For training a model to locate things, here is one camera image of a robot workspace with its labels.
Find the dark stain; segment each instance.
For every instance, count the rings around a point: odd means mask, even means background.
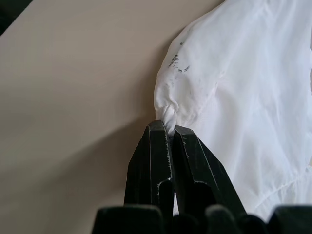
[[[187,68],[184,69],[184,71],[186,72],[191,66],[187,66]]]
[[[168,67],[170,67],[173,63],[175,63],[174,65],[176,65],[178,61],[179,61],[179,58],[177,55],[175,55],[174,58],[171,60],[171,63],[169,64]]]

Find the white fabric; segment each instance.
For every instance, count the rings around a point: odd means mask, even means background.
[[[312,203],[312,1],[226,0],[187,26],[157,75],[156,118],[192,128],[247,212]]]

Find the white cloth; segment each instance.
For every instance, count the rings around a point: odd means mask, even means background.
[[[187,26],[157,75],[156,118],[192,128],[247,212],[312,203],[312,1],[226,0]]]

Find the black object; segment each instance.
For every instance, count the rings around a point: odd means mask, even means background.
[[[173,217],[174,189],[180,214]],[[100,209],[92,234],[312,234],[312,207],[246,214],[220,161],[188,128],[150,123],[128,166],[125,206]]]

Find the beige wall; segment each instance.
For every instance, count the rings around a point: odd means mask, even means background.
[[[122,204],[156,74],[220,0],[34,0],[0,37],[0,233],[86,234]]]

